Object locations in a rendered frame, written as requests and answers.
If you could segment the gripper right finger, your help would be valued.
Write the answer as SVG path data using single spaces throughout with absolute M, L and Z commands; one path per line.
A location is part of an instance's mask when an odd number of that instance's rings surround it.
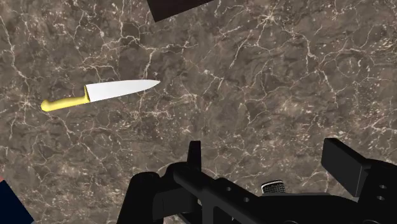
M 355 224 L 397 224 L 397 165 L 366 158 L 336 138 L 324 139 L 321 165 L 358 199 L 344 205 Z

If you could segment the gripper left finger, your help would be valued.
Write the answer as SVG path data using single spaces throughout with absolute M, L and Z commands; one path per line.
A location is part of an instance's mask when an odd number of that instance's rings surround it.
M 257 196 L 201 167 L 201 143 L 191 141 L 187 160 L 169 165 L 163 176 L 134 175 L 116 224 L 164 224 L 172 215 L 186 224 L 260 224 Z

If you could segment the dark blue rectangular object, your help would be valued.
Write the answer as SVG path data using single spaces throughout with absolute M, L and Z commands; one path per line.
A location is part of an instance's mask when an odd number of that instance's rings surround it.
M 36 224 L 11 187 L 1 177 L 0 224 Z

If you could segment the yellow handled kitchen knife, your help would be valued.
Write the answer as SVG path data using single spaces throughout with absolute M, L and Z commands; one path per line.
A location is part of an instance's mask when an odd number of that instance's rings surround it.
M 102 101 L 142 92 L 158 85 L 157 80 L 123 80 L 93 83 L 84 86 L 84 96 L 67 97 L 53 102 L 44 100 L 41 109 L 49 112 L 90 102 Z

